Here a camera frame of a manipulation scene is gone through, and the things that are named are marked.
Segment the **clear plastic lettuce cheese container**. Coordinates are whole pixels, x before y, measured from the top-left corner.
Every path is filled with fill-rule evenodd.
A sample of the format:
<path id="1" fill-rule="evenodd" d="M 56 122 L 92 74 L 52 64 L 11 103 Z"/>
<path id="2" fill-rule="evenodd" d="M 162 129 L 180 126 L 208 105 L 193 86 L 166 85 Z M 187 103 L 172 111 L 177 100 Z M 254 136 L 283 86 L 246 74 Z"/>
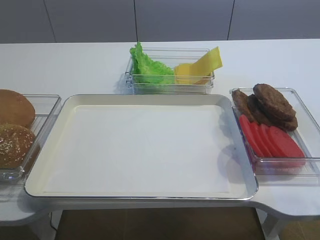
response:
<path id="1" fill-rule="evenodd" d="M 172 70 L 180 64 L 193 64 L 204 56 L 207 48 L 144 47 L 143 52 Z M 134 61 L 129 59 L 125 79 L 136 95 L 140 94 L 210 94 L 215 73 L 208 76 L 135 74 Z"/>

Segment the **flat yellow cheese slice stack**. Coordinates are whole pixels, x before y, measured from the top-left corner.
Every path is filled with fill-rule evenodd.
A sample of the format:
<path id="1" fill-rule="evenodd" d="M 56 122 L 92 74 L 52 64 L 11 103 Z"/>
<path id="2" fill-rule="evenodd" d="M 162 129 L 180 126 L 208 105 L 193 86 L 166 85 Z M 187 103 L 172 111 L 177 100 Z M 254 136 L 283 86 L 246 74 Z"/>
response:
<path id="1" fill-rule="evenodd" d="M 195 63 L 182 63 L 174 68 L 175 83 L 181 85 L 205 85 L 212 77 L 206 69 Z"/>

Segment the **green lettuce leaf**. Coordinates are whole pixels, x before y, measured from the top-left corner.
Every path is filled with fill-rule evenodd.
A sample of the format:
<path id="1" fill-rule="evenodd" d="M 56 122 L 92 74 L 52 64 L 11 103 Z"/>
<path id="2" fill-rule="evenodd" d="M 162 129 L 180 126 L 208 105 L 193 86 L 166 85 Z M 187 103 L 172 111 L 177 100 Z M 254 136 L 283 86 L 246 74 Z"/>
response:
<path id="1" fill-rule="evenodd" d="M 142 84 L 173 84 L 174 71 L 160 61 L 152 60 L 143 52 L 138 41 L 135 47 L 130 49 L 133 62 L 133 74 L 139 75 L 137 82 Z"/>

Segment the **upright yellow cheese slice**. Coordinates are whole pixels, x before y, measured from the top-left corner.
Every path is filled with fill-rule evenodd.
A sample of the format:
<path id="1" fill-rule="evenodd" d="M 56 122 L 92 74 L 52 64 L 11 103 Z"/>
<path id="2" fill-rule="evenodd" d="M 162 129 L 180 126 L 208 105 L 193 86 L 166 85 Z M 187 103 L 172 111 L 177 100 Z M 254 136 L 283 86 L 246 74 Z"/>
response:
<path id="1" fill-rule="evenodd" d="M 210 76 L 211 73 L 223 66 L 220 56 L 220 48 L 217 46 L 190 66 L 192 76 Z"/>

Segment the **white parchment paper sheet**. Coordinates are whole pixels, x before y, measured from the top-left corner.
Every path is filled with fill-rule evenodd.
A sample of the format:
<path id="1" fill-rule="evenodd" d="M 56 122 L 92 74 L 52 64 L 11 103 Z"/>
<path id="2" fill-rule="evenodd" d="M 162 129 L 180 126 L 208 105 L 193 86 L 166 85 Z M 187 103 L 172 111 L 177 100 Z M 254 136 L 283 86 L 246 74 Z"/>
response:
<path id="1" fill-rule="evenodd" d="M 219 106 L 77 106 L 64 121 L 44 191 L 209 195 L 230 185 Z"/>

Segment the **left brown beef patty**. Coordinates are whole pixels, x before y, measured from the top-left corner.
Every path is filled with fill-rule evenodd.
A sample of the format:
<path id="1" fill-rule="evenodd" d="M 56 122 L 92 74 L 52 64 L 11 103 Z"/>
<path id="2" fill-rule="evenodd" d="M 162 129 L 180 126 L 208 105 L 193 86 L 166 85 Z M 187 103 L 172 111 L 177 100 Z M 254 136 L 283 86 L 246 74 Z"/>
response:
<path id="1" fill-rule="evenodd" d="M 249 110 L 248 107 L 248 96 L 240 91 L 239 89 L 234 90 L 231 93 L 232 100 L 234 105 L 237 107 L 238 111 L 247 117 L 247 119 L 252 123 L 252 122 L 257 122 L 252 113 Z"/>

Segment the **brown beef patty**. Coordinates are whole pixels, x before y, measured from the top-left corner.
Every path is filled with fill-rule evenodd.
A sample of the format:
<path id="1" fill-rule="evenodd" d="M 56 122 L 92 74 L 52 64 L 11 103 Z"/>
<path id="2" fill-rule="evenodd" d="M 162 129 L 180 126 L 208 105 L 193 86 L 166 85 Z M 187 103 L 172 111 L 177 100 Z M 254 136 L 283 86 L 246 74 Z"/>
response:
<path id="1" fill-rule="evenodd" d="M 237 107 L 238 111 L 247 117 L 247 119 L 252 123 L 252 122 L 257 122 L 252 113 L 249 110 L 248 107 L 248 96 L 240 91 L 239 89 L 234 90 L 231 93 L 232 100 L 234 105 Z"/>
<path id="2" fill-rule="evenodd" d="M 253 92 L 268 115 L 282 121 L 291 121 L 296 116 L 296 111 L 284 95 L 271 85 L 258 83 L 253 87 Z"/>
<path id="3" fill-rule="evenodd" d="M 259 124 L 265 124 L 268 127 L 275 126 L 277 128 L 282 129 L 283 131 L 288 132 L 294 131 L 298 127 L 298 121 L 296 117 L 294 117 L 292 120 L 284 121 L 271 116 L 267 116 L 262 111 L 262 108 L 259 105 L 259 101 L 254 94 L 251 94 L 247 97 L 247 106 L 250 113 L 253 115 L 253 117 Z"/>

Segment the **rear red tomato slice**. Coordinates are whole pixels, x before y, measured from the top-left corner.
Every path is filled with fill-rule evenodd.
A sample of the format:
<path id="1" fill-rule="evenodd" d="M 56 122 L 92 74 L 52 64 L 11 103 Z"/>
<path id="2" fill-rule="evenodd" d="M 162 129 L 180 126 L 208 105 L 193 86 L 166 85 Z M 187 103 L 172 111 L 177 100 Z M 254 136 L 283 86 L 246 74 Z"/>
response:
<path id="1" fill-rule="evenodd" d="M 259 146 L 257 145 L 253 132 L 251 130 L 251 125 L 250 125 L 250 121 L 248 120 L 248 118 L 242 114 L 239 118 L 239 123 L 242 129 L 242 132 L 244 133 L 249 145 L 251 146 L 252 150 L 255 152 L 255 154 L 258 157 L 263 157 L 263 152 L 261 151 L 261 149 L 259 148 Z"/>

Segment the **red tomato slice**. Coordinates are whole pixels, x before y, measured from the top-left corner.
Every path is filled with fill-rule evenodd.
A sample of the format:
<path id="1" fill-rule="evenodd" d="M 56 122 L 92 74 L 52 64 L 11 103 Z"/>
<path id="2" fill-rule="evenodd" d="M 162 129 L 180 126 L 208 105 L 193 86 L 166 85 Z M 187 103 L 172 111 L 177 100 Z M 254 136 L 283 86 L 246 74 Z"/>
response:
<path id="1" fill-rule="evenodd" d="M 269 151 L 267 145 L 263 142 L 263 139 L 259 133 L 259 125 L 256 122 L 251 122 L 250 129 L 256 145 L 256 147 L 254 148 L 254 152 L 256 153 L 256 155 L 262 158 L 272 157 L 271 152 Z"/>
<path id="2" fill-rule="evenodd" d="M 250 125 L 250 121 L 248 120 L 248 118 L 242 114 L 239 118 L 239 123 L 242 129 L 242 132 L 244 133 L 249 145 L 251 146 L 252 150 L 255 152 L 255 154 L 258 157 L 263 157 L 263 152 L 261 151 L 261 149 L 259 148 L 259 146 L 257 145 L 253 132 L 251 130 L 251 125 Z"/>
<path id="3" fill-rule="evenodd" d="M 270 126 L 267 136 L 272 146 L 277 150 L 278 158 L 290 158 L 288 161 L 281 162 L 284 168 L 299 168 L 306 164 L 305 155 L 297 143 L 283 130 L 278 127 Z"/>
<path id="4" fill-rule="evenodd" d="M 266 146 L 266 148 L 270 152 L 270 155 L 272 157 L 277 157 L 278 151 L 276 150 L 276 148 L 273 146 L 273 144 L 271 143 L 271 141 L 269 139 L 269 136 L 267 133 L 268 130 L 269 130 L 269 127 L 265 124 L 260 124 L 258 127 L 259 135 L 262 139 L 262 142 L 264 143 L 264 145 Z"/>

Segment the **middle brown beef patty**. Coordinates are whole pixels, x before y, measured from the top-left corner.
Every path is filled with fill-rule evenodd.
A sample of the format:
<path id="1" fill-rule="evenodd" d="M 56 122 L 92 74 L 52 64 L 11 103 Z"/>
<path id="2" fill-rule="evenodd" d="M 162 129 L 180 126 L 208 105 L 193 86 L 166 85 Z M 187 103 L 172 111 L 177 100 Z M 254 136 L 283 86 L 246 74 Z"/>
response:
<path id="1" fill-rule="evenodd" d="M 259 101 L 254 94 L 251 94 L 247 97 L 247 106 L 250 113 L 253 115 L 253 117 L 259 124 L 265 124 L 268 127 L 275 126 L 277 128 L 282 129 L 283 131 L 288 132 L 294 131 L 298 127 L 298 121 L 296 117 L 294 117 L 292 120 L 284 121 L 271 116 L 267 116 L 262 111 L 262 108 L 259 105 Z"/>

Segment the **top brown beef patty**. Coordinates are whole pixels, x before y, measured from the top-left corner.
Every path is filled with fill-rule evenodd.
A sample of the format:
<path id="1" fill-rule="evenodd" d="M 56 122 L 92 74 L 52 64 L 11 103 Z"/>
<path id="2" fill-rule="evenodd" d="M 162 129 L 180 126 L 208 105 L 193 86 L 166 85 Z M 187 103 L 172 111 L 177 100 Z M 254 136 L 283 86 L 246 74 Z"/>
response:
<path id="1" fill-rule="evenodd" d="M 271 85 L 258 83 L 253 87 L 253 92 L 268 115 L 282 121 L 291 121 L 296 116 L 296 111 L 284 95 Z"/>

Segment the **clear plastic bun container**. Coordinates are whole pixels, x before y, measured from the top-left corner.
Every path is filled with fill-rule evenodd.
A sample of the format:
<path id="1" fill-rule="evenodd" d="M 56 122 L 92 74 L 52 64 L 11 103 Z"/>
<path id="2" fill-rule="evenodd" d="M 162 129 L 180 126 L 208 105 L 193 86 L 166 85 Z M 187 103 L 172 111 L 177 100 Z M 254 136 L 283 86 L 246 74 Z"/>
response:
<path id="1" fill-rule="evenodd" d="M 26 181 L 62 108 L 59 95 L 26 94 L 25 97 L 35 110 L 35 119 L 29 127 L 29 130 L 35 135 L 35 139 L 18 166 L 0 169 L 0 183 L 2 185 L 20 185 Z"/>

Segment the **clear plastic patty tomato container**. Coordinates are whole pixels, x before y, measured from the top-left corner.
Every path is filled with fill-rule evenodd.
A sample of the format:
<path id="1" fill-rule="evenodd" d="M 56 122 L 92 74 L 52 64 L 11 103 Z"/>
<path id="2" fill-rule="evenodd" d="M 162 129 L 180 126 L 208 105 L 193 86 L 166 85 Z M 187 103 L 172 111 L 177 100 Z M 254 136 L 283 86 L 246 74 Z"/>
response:
<path id="1" fill-rule="evenodd" d="M 320 126 L 292 88 L 277 88 L 295 110 L 297 129 L 288 135 L 303 151 L 304 158 L 262 158 L 256 156 L 247 138 L 242 140 L 255 176 L 264 185 L 320 184 Z"/>

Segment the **front red tomato slice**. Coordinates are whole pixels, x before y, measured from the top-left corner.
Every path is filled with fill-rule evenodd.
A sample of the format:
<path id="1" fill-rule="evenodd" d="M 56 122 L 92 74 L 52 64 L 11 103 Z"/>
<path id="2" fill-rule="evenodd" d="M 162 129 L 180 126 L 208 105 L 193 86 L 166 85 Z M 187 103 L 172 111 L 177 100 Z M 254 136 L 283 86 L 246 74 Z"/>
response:
<path id="1" fill-rule="evenodd" d="M 299 168 L 306 164 L 305 155 L 297 143 L 283 130 L 278 127 L 270 126 L 267 136 L 272 146 L 277 150 L 278 158 L 290 158 L 288 161 L 281 162 L 284 168 Z"/>

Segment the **sesame top bun front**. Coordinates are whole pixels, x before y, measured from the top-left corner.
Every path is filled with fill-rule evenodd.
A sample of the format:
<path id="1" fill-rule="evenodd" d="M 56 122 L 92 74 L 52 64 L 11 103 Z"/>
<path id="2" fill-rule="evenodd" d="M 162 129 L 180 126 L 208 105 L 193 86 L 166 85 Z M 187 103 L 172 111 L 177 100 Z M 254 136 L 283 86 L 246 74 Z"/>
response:
<path id="1" fill-rule="evenodd" d="M 16 124 L 0 125 L 0 167 L 17 168 L 36 139 L 28 128 Z"/>

